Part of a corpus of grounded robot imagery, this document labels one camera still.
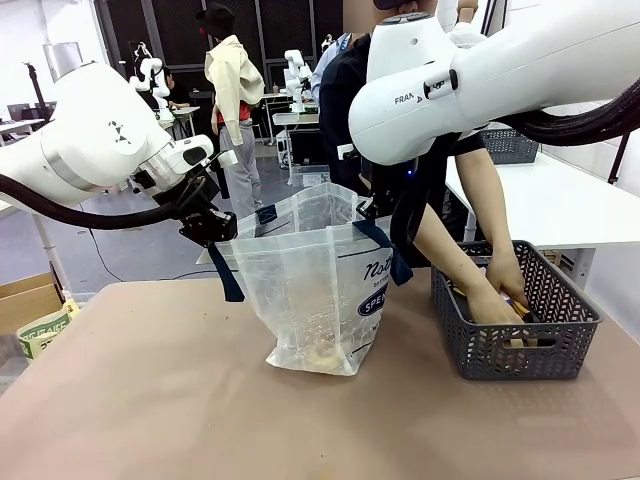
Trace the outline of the person's right hand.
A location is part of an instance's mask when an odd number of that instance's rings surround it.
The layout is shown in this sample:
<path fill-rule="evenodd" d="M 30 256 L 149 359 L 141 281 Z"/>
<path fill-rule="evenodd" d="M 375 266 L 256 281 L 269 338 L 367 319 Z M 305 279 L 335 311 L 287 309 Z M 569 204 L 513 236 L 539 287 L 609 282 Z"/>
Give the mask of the person's right hand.
<path fill-rule="evenodd" d="M 465 292 L 471 317 L 481 325 L 522 324 L 521 317 L 489 284 L 472 287 Z"/>

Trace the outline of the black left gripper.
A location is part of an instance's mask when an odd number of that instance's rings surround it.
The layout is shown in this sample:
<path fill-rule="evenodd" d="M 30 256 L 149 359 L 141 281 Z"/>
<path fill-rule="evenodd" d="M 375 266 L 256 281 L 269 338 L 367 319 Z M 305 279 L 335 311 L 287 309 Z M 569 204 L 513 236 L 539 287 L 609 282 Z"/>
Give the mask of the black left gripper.
<path fill-rule="evenodd" d="M 221 211 L 212 203 L 219 193 L 218 184 L 209 174 L 196 174 L 152 199 L 159 206 L 174 208 L 171 218 L 182 224 L 181 235 L 207 247 L 212 242 L 230 241 L 238 233 L 236 215 Z"/>

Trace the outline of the person in black t-shirt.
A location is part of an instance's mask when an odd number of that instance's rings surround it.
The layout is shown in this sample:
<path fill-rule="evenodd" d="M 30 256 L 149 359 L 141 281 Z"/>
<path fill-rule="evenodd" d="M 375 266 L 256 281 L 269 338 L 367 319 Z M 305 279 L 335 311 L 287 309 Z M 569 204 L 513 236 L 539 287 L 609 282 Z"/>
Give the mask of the person in black t-shirt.
<path fill-rule="evenodd" d="M 425 12 L 436 14 L 438 0 L 372 0 L 363 12 L 374 24 L 398 14 Z M 368 196 L 367 164 L 358 159 L 341 161 L 337 157 L 339 145 L 352 142 L 348 128 L 350 106 L 362 86 L 365 85 L 371 34 L 360 27 L 353 32 L 348 48 L 326 68 L 320 87 L 319 128 L 325 144 L 325 152 L 331 181 L 354 192 Z M 446 161 L 432 162 L 433 187 L 429 205 L 439 212 L 440 220 L 454 241 L 464 237 L 467 214 L 462 203 L 445 186 Z"/>

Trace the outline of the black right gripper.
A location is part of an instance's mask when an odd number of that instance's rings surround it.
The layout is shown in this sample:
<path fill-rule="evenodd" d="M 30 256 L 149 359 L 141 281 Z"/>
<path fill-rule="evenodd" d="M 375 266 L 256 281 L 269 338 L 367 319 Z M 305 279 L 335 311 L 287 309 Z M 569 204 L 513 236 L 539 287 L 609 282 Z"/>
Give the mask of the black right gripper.
<path fill-rule="evenodd" d="M 367 220 L 392 215 L 401 195 L 401 166 L 371 164 L 369 180 L 369 197 L 358 205 L 357 212 Z"/>

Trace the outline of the seated person in black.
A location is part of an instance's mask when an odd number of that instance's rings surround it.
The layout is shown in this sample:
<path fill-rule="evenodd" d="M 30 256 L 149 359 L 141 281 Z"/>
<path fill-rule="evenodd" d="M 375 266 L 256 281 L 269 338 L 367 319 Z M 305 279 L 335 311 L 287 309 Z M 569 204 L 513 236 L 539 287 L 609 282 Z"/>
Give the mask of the seated person in black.
<path fill-rule="evenodd" d="M 191 106 L 189 91 L 180 84 L 177 84 L 173 78 L 171 71 L 163 68 L 166 85 L 169 89 L 169 95 L 166 100 L 171 108 L 183 109 Z"/>

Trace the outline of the brown cardboard box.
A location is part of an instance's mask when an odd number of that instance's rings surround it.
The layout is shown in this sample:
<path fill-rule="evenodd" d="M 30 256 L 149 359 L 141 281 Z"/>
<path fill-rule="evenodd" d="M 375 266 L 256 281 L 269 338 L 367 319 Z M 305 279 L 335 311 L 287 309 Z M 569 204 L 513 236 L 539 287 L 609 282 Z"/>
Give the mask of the brown cardboard box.
<path fill-rule="evenodd" d="M 59 285 L 42 273 L 0 285 L 0 336 L 15 334 L 23 326 L 59 311 L 63 306 Z"/>

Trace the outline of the person in white shirt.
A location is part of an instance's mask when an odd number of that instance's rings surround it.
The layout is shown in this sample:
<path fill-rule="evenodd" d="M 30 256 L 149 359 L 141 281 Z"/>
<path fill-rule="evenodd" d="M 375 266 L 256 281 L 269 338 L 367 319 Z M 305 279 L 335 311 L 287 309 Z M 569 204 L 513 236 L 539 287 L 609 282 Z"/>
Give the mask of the person in white shirt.
<path fill-rule="evenodd" d="M 477 10 L 478 0 L 438 0 L 436 17 L 457 47 L 469 49 L 486 39 L 472 26 Z"/>

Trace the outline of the grey panel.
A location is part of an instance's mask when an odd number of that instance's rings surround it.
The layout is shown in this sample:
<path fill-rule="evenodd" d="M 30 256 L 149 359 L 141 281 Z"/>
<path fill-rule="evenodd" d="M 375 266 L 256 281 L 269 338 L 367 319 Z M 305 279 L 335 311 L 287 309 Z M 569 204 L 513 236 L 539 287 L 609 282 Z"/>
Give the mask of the grey panel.
<path fill-rule="evenodd" d="M 53 82 L 83 65 L 77 42 L 47 43 L 43 45 L 43 51 Z"/>

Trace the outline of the orange packaged item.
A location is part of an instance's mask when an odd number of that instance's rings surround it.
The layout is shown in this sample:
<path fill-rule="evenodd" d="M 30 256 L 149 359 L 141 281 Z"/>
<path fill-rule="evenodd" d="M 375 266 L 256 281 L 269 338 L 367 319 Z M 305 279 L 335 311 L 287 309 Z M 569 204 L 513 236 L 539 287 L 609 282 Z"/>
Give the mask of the orange packaged item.
<path fill-rule="evenodd" d="M 502 297 L 504 298 L 504 300 L 506 301 L 506 303 L 521 317 L 521 318 L 525 318 L 527 316 L 531 315 L 531 312 L 528 308 L 526 308 L 524 305 L 522 305 L 520 302 L 512 299 L 509 295 L 507 295 L 506 293 L 502 293 Z"/>

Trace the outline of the person's left forearm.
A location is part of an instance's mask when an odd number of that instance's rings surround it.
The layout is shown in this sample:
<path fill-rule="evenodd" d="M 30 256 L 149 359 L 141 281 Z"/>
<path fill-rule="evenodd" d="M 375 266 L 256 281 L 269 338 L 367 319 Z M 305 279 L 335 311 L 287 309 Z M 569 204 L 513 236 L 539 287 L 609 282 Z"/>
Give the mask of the person's left forearm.
<path fill-rule="evenodd" d="M 493 248 L 492 262 L 499 266 L 516 265 L 504 191 L 488 151 L 478 149 L 458 155 L 456 169 L 477 222 Z"/>

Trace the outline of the mannequin with beige jacket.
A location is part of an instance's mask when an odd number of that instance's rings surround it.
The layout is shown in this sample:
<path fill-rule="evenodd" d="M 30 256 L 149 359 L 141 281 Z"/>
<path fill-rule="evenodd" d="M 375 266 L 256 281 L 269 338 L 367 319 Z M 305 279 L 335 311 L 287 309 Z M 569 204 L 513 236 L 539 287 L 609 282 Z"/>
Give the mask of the mannequin with beige jacket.
<path fill-rule="evenodd" d="M 265 84 L 234 32 L 236 17 L 227 6 L 211 2 L 196 19 L 215 42 L 205 55 L 205 77 L 214 88 L 211 126 L 220 147 L 237 157 L 225 177 L 233 210 L 242 219 L 262 207 L 251 113 Z"/>

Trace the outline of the green and white carton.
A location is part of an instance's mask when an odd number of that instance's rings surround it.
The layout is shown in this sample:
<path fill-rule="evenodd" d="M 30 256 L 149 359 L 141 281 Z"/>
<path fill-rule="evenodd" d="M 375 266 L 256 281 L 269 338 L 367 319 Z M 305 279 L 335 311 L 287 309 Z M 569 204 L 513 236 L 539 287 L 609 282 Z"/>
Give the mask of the green and white carton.
<path fill-rule="evenodd" d="M 23 326 L 17 337 L 25 357 L 32 361 L 43 353 L 80 312 L 77 303 L 68 299 L 59 311 L 45 315 Z"/>

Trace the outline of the black slanted pole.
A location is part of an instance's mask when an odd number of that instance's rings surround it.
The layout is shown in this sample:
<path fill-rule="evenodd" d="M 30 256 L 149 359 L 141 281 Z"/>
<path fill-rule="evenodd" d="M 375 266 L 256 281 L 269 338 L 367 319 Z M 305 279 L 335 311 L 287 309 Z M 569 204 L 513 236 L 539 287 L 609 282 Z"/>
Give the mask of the black slanted pole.
<path fill-rule="evenodd" d="M 620 169 L 623 163 L 623 159 L 625 156 L 625 151 L 630 139 L 631 133 L 628 132 L 626 134 L 624 134 L 621 139 L 620 139 L 620 143 L 616 152 L 616 156 L 614 158 L 614 162 L 612 164 L 609 176 L 608 176 L 608 183 L 615 185 L 619 178 L 620 178 Z"/>

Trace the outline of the white side table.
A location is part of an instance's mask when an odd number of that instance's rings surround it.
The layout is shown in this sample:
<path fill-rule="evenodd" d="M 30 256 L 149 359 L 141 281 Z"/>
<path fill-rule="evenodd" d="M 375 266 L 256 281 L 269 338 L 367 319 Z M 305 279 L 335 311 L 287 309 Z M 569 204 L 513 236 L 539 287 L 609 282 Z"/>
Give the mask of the white side table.
<path fill-rule="evenodd" d="M 540 249 L 640 243 L 640 198 L 543 153 L 496 170 L 512 239 Z"/>

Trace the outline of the translucent shopping bag navy handles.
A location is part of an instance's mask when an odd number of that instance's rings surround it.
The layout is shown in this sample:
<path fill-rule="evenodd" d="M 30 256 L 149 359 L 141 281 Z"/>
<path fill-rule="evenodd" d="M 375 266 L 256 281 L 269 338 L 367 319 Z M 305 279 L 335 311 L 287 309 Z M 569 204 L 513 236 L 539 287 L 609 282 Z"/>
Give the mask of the translucent shopping bag navy handles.
<path fill-rule="evenodd" d="M 333 184 L 306 188 L 238 222 L 237 236 L 207 247 L 229 302 L 247 301 L 276 338 L 278 368 L 355 375 L 372 346 L 389 284 L 413 272 L 392 244 L 390 218 L 366 220 L 366 199 Z M 316 344 L 340 345 L 340 368 L 308 361 Z"/>

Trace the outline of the black tripod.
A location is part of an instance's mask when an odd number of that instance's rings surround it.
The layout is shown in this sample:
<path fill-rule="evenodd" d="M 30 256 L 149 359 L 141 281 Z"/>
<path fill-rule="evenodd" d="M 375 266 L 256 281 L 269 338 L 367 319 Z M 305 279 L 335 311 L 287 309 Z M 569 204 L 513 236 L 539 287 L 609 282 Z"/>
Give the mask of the black tripod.
<path fill-rule="evenodd" d="M 28 70 L 28 75 L 29 75 L 29 78 L 31 79 L 33 89 L 37 97 L 37 102 L 35 103 L 36 109 L 40 115 L 40 118 L 45 123 L 48 123 L 51 118 L 51 113 L 48 107 L 46 106 L 46 102 L 44 100 L 44 97 L 40 88 L 40 84 L 38 81 L 36 69 L 30 62 L 24 62 L 24 65 Z"/>

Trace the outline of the person's left hand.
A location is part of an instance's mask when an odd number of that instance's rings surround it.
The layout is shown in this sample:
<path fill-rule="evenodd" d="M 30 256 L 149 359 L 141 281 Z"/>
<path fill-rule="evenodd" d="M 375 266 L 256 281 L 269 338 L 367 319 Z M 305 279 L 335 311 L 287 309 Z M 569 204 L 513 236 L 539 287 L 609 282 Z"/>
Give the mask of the person's left hand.
<path fill-rule="evenodd" d="M 487 269 L 487 279 L 499 293 L 508 295 L 524 307 L 528 306 L 524 277 L 513 251 L 493 252 Z"/>

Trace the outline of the wood-top background table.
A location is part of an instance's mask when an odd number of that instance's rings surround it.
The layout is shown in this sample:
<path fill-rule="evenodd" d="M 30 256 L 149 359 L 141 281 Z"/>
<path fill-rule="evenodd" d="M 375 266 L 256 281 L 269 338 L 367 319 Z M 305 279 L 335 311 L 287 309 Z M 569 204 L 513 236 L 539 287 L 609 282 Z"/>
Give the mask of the wood-top background table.
<path fill-rule="evenodd" d="M 279 166 L 288 170 L 292 162 L 292 150 L 290 132 L 296 129 L 309 130 L 318 127 L 317 113 L 285 112 L 275 113 L 271 116 L 274 127 L 281 130 L 274 136 L 274 145 L 277 150 Z"/>
<path fill-rule="evenodd" d="M 199 109 L 199 106 L 168 108 L 157 112 L 156 119 L 174 140 L 181 140 L 196 135 L 194 114 Z"/>

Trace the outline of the clear storage bin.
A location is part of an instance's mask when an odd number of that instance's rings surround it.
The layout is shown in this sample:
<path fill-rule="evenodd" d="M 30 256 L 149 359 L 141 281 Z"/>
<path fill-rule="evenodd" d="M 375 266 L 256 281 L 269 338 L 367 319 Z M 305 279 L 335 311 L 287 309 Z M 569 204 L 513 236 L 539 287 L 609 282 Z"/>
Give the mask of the clear storage bin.
<path fill-rule="evenodd" d="M 295 165 L 289 170 L 288 184 L 295 188 L 308 188 L 330 181 L 327 165 Z"/>

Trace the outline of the person's right forearm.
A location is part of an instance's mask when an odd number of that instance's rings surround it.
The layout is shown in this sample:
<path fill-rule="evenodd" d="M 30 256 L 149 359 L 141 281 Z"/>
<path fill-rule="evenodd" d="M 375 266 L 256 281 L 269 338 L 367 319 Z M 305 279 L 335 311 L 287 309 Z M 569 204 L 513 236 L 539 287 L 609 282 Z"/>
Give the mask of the person's right forearm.
<path fill-rule="evenodd" d="M 456 244 L 430 205 L 424 209 L 413 245 L 469 299 L 496 293 L 486 276 Z"/>

